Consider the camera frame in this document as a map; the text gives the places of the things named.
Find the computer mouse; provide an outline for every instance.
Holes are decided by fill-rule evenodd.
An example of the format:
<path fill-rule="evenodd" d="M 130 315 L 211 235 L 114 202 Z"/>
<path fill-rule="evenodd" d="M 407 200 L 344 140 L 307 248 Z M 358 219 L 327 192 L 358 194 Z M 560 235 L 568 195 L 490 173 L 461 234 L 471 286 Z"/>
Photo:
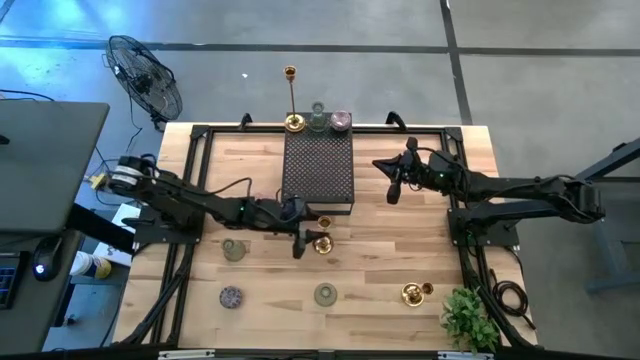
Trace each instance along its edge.
<path fill-rule="evenodd" d="M 33 252 L 33 276 L 39 281 L 49 281 L 60 272 L 62 236 L 47 236 L 40 240 Z"/>

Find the black perforated box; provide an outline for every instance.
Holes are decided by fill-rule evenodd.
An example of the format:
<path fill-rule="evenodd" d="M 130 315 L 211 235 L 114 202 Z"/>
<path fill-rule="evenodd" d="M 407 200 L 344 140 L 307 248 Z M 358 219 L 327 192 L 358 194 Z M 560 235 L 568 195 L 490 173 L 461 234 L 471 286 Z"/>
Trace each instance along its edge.
<path fill-rule="evenodd" d="M 300 113 L 310 119 L 311 113 Z M 327 119 L 331 113 L 325 113 Z M 283 199 L 303 198 L 326 215 L 349 215 L 355 200 L 353 184 L 353 133 L 328 127 L 314 132 L 287 131 L 282 166 Z"/>

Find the keyboard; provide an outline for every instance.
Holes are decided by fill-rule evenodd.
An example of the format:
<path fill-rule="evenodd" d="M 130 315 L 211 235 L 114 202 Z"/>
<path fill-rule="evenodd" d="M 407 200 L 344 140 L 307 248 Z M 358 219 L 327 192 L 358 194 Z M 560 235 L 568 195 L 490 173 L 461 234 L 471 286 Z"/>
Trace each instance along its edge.
<path fill-rule="evenodd" d="M 0 310 L 11 309 L 29 252 L 0 252 Z"/>

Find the metal stand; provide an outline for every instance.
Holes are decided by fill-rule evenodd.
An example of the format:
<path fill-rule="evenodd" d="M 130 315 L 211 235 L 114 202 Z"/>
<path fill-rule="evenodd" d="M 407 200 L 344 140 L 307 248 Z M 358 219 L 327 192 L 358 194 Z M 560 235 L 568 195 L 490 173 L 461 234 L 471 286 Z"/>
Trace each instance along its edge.
<path fill-rule="evenodd" d="M 609 178 L 605 175 L 638 157 L 640 157 L 640 138 L 630 143 L 618 145 L 613 149 L 611 154 L 582 171 L 576 175 L 576 177 L 594 182 L 637 183 L 637 177 Z M 595 238 L 607 270 L 609 271 L 609 276 L 605 279 L 588 281 L 585 284 L 585 290 L 591 294 L 628 285 L 640 285 L 640 272 L 629 269 L 629 261 L 624 250 L 623 242 L 607 236 L 604 230 L 604 224 L 605 219 L 595 224 Z"/>

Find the electric fan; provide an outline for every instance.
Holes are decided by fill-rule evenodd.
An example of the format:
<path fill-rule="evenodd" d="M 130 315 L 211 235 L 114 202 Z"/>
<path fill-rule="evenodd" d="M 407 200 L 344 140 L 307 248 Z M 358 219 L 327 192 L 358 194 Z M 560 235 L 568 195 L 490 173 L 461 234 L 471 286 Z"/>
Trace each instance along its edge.
<path fill-rule="evenodd" d="M 173 71 L 162 65 L 144 45 L 129 36 L 112 36 L 107 43 L 106 57 L 120 85 L 151 115 L 156 130 L 163 131 L 160 123 L 178 118 L 182 98 Z"/>

